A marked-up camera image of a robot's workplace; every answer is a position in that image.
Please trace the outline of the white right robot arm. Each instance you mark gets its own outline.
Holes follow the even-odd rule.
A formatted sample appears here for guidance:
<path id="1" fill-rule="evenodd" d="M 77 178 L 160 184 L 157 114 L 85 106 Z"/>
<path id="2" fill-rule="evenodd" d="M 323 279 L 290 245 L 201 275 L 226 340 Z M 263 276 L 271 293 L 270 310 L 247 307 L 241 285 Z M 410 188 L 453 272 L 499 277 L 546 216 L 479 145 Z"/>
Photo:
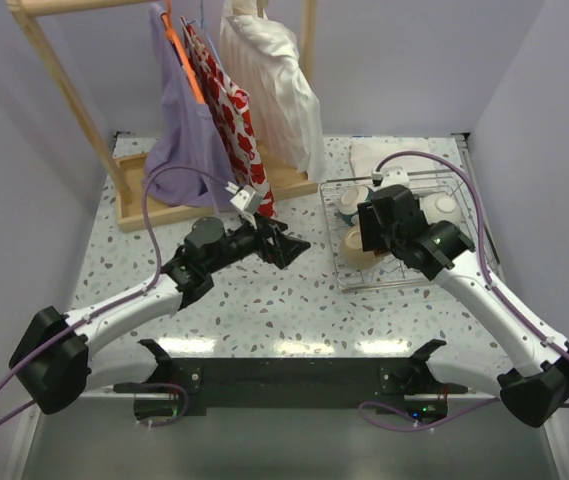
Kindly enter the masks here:
<path id="1" fill-rule="evenodd" d="M 494 337 L 512 366 L 493 373 L 440 340 L 410 358 L 409 379 L 423 393 L 441 384 L 497 397 L 522 423 L 538 428 L 569 408 L 569 340 L 494 277 L 483 253 L 455 224 L 427 221 L 417 197 L 391 185 L 358 204 L 364 251 L 390 253 L 458 300 Z"/>

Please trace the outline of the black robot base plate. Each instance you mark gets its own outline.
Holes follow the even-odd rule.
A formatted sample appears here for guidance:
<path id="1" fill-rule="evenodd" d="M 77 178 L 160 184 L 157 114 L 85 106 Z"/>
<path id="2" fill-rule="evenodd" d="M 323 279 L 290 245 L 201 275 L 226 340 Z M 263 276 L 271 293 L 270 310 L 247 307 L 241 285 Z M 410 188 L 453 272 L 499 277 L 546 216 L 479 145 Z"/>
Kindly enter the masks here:
<path id="1" fill-rule="evenodd" d="M 409 358 L 182 358 L 162 360 L 141 384 L 120 383 L 117 394 L 138 394 L 137 419 L 204 416 L 212 409 L 355 409 L 377 400 L 408 411 L 408 396 L 463 394 Z"/>

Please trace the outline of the blue white dotted bowl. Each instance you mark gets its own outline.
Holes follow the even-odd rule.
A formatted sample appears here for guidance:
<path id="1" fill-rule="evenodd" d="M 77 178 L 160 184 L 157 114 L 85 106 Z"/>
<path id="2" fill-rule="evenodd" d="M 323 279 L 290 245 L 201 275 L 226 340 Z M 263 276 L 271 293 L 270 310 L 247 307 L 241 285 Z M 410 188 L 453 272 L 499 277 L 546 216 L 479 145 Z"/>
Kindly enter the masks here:
<path id="1" fill-rule="evenodd" d="M 338 199 L 339 217 L 350 227 L 359 223 L 358 205 L 368 201 L 374 191 L 366 185 L 352 185 Z"/>

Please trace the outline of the beige ceramic bowl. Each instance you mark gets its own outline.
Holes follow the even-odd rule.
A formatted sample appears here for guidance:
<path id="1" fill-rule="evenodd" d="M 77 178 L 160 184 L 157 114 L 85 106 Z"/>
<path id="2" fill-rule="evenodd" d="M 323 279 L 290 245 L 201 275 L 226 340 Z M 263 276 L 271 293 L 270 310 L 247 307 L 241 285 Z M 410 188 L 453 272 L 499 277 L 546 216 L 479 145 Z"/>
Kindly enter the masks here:
<path id="1" fill-rule="evenodd" d="M 341 255 L 346 265 L 358 270 L 368 270 L 385 259 L 385 255 L 377 255 L 373 251 L 364 251 L 360 227 L 351 227 L 344 235 L 341 246 Z"/>

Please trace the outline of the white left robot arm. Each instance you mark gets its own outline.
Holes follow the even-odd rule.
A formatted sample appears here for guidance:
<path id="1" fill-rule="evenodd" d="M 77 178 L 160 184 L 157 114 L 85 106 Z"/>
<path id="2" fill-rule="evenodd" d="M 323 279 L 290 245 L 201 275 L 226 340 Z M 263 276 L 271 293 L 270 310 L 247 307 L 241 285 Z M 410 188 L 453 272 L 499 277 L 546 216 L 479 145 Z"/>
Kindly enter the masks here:
<path id="1" fill-rule="evenodd" d="M 280 270 L 310 248 L 286 224 L 255 215 L 235 230 L 216 217 L 197 220 L 174 256 L 135 288 L 105 301 L 61 313 L 37 312 L 9 360 L 21 385 L 45 414 L 71 405 L 98 370 L 91 360 L 107 345 L 158 317 L 198 302 L 214 286 L 214 273 L 251 255 Z"/>

